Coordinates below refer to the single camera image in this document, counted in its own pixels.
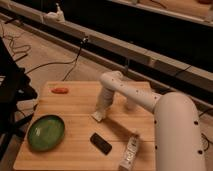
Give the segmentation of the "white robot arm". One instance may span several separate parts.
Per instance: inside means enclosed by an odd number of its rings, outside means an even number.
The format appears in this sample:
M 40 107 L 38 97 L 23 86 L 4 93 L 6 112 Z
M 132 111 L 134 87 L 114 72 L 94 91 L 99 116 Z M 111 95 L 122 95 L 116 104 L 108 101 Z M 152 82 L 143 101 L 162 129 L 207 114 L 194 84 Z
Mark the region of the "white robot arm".
M 127 98 L 128 108 L 140 105 L 154 115 L 156 171 L 206 171 L 198 111 L 185 94 L 164 95 L 137 89 L 122 81 L 120 71 L 101 75 L 102 85 L 92 117 L 100 122 L 116 92 Z

